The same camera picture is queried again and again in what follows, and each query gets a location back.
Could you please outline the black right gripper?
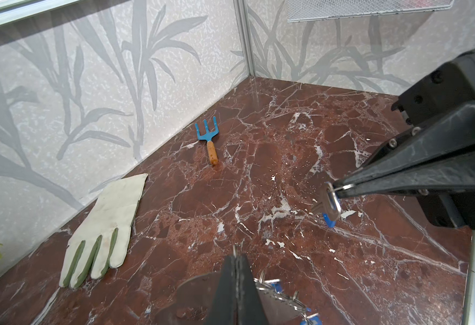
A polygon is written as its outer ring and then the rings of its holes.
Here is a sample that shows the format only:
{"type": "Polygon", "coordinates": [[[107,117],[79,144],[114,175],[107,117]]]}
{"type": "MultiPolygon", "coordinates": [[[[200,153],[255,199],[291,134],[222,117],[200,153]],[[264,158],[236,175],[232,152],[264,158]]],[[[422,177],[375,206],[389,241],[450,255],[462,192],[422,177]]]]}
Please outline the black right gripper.
{"type": "Polygon", "coordinates": [[[415,191],[434,226],[475,230],[475,49],[422,78],[391,109],[413,126],[413,136],[363,170],[402,172],[356,183],[336,196],[415,191]]]}

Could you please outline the key with blue tag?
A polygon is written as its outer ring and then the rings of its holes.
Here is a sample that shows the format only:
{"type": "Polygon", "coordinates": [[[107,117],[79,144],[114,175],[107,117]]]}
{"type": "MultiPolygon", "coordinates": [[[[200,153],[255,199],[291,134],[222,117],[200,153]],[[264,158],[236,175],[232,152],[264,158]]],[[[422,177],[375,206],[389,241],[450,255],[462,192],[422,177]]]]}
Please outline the key with blue tag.
{"type": "Polygon", "coordinates": [[[326,225],[333,228],[340,219],[342,208],[334,188],[330,182],[326,182],[320,191],[319,200],[312,207],[312,213],[323,217],[326,225]]]}
{"type": "Polygon", "coordinates": [[[300,322],[300,325],[323,325],[321,319],[320,319],[320,314],[314,313],[314,314],[303,314],[303,319],[300,322]]]}
{"type": "Polygon", "coordinates": [[[283,292],[282,283],[280,279],[266,280],[265,282],[269,284],[275,290],[275,292],[277,293],[283,292]]]}

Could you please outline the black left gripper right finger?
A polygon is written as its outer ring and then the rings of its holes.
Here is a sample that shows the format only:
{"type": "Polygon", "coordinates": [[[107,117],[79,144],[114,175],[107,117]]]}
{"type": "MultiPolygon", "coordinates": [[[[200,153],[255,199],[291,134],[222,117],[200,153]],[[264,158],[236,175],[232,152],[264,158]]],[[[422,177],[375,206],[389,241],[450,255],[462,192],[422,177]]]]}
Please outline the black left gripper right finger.
{"type": "Polygon", "coordinates": [[[236,259],[237,324],[268,324],[268,319],[245,255],[236,259]]]}

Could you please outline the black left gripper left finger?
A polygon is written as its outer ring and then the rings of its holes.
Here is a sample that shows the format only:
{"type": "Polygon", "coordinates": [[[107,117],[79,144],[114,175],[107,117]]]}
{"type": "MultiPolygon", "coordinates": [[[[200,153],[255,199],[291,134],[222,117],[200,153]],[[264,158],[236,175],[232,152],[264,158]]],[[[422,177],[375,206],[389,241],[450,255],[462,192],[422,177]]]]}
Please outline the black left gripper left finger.
{"type": "Polygon", "coordinates": [[[236,324],[236,298],[236,257],[229,255],[224,259],[217,289],[204,324],[236,324]]]}

